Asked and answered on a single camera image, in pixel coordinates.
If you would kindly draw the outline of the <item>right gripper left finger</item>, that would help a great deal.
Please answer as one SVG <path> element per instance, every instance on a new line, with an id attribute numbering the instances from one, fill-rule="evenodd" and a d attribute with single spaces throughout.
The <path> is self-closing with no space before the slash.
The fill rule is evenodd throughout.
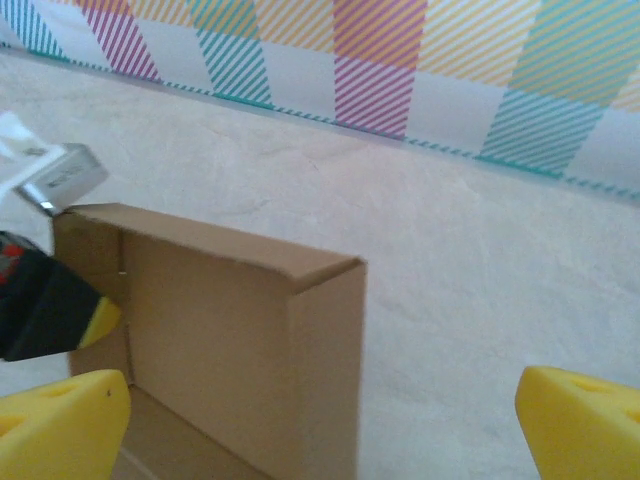
<path id="1" fill-rule="evenodd" d="M 3 479 L 108 479 L 131 415 L 119 370 L 96 370 L 1 398 Z"/>

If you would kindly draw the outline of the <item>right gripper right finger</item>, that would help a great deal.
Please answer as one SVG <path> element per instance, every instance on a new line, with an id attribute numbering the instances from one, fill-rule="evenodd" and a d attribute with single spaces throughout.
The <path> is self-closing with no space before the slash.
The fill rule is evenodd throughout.
<path id="1" fill-rule="evenodd" d="M 516 415 L 542 479 L 637 479 L 639 390 L 554 367 L 529 366 Z"/>

